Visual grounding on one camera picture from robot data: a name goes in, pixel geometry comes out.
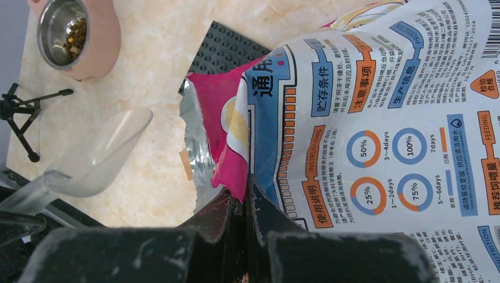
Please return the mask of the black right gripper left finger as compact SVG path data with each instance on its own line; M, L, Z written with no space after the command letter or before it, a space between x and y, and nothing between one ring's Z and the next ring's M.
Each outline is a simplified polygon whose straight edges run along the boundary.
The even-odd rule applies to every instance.
M59 228L20 282L240 282L242 208L227 190L173 228Z

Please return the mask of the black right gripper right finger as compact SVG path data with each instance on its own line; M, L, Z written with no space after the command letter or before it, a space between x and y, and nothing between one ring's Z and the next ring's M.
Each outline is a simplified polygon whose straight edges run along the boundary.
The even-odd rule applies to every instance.
M300 227L248 176L250 282L438 282L427 253L400 233L316 233Z

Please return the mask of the clear plastic scoop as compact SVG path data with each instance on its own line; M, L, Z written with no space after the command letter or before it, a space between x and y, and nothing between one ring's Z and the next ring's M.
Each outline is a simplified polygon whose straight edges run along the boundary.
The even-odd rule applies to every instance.
M1 202L1 211L36 215L62 196L89 198L105 191L150 124L149 108L122 111Z

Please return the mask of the pet food bag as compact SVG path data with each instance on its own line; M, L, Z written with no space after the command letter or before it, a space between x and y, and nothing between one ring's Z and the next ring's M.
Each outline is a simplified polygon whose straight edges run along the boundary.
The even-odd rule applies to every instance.
M185 97L213 166L198 186L264 195L311 232L399 233L439 282L499 281L499 2L383 1Z

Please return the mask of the pink double bowl stand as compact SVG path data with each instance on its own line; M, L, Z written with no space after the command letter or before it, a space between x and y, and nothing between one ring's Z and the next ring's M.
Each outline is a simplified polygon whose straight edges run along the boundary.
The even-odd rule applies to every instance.
M47 1L28 1L38 18ZM112 1L83 1L88 11L90 30L87 31L87 48L80 60L69 70L62 71L74 80L103 78L114 67L121 47L121 31Z

